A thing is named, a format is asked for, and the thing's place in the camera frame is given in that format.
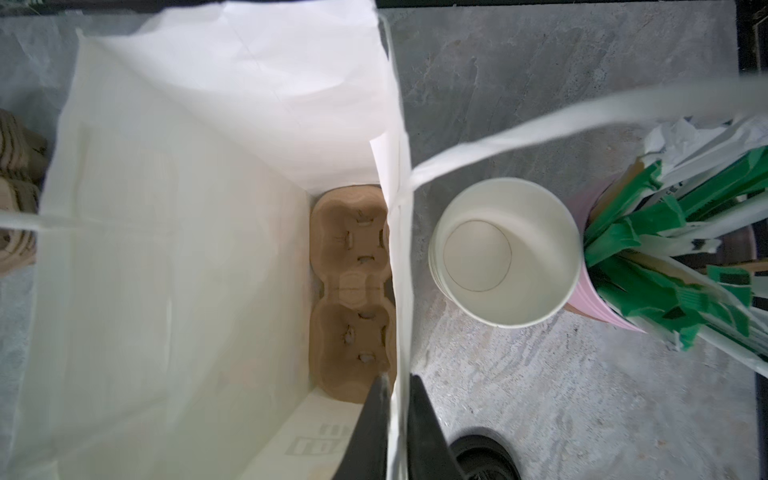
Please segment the white wrapped straw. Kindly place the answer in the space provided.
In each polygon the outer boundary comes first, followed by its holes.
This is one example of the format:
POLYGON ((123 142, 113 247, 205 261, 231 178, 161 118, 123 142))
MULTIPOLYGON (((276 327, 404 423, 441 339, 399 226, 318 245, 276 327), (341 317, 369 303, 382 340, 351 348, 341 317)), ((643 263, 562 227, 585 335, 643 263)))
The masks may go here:
POLYGON ((766 114, 736 117, 730 125, 713 129, 697 129, 680 119, 662 123, 647 135, 641 159, 646 166, 660 162, 658 180, 668 188, 766 145, 766 114))

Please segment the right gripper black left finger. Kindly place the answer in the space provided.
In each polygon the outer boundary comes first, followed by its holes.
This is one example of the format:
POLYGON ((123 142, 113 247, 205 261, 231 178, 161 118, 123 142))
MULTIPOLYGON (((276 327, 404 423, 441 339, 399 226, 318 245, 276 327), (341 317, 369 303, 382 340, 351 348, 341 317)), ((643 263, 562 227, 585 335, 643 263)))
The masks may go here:
POLYGON ((386 373, 372 383, 348 447, 333 480, 384 480, 390 425, 391 389, 386 373))

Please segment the white paper takeout bag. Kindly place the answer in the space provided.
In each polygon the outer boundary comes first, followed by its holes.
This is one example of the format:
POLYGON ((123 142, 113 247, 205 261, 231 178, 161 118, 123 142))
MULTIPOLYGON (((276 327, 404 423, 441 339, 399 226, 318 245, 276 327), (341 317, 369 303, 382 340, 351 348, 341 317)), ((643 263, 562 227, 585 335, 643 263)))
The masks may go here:
POLYGON ((329 479, 361 410, 309 374, 310 203, 387 205, 398 377, 387 479, 407 477, 415 190, 611 124, 753 113, 759 77, 622 92, 413 166, 370 1, 173 8, 84 37, 39 209, 11 479, 329 479))

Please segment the brown pulp cup carrier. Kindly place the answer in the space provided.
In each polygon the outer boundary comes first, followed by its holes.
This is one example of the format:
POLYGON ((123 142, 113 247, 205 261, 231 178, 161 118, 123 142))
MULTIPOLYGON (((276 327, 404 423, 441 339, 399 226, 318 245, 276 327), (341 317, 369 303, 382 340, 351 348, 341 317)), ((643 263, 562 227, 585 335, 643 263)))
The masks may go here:
MULTIPOLYGON (((39 184, 49 161, 48 142, 27 129, 13 114, 1 110, 1 211, 37 213, 39 184)), ((1 228, 1 276, 35 261, 36 234, 16 228, 1 228)))

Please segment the green wrapped straw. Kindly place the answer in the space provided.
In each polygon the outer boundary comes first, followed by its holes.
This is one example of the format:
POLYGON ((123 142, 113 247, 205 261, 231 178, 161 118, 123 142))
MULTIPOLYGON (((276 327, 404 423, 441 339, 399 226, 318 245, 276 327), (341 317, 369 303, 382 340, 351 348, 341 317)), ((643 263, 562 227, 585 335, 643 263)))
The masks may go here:
POLYGON ((586 266, 625 251, 714 254, 720 238, 767 218, 767 148, 714 168, 682 194, 662 187, 662 162, 638 160, 596 199, 584 231, 586 266))

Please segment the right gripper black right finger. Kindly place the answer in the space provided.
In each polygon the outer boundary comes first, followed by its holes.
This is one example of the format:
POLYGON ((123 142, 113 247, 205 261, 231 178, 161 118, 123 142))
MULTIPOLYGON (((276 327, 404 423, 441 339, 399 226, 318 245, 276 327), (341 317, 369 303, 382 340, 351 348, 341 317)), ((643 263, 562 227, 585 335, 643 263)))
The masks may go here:
POLYGON ((462 480, 463 472, 443 435, 422 379, 410 375, 407 470, 411 480, 462 480))

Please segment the pink straw holder cup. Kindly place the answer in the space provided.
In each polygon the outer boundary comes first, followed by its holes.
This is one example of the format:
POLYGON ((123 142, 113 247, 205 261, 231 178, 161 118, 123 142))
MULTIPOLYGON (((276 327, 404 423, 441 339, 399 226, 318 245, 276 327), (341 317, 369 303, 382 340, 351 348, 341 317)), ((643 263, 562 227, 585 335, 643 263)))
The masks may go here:
MULTIPOLYGON (((580 235, 583 235, 586 230, 592 208, 616 178, 617 175, 614 175, 597 180, 580 190, 566 202, 566 206, 574 218, 580 235)), ((642 329, 634 326, 617 314, 600 297, 593 285, 585 263, 581 265, 578 282, 566 303, 566 308, 568 311, 624 330, 643 333, 642 329)))

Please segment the stack of paper cups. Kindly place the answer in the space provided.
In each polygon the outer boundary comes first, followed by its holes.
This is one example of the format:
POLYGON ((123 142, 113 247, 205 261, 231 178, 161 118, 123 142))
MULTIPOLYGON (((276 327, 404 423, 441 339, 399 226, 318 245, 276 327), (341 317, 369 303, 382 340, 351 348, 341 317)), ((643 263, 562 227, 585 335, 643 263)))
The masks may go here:
POLYGON ((471 318, 521 329, 563 308, 583 266, 564 203, 523 179, 494 178, 457 195, 433 231, 428 264, 440 291, 471 318))

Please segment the stack of black lids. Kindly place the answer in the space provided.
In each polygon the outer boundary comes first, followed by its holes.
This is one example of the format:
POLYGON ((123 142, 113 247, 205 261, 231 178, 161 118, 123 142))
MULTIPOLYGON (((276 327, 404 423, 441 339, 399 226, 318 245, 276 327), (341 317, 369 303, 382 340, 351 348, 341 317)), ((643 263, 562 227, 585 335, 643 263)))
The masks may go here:
POLYGON ((449 446, 465 479, 521 480, 508 442, 488 428, 461 433, 449 446))

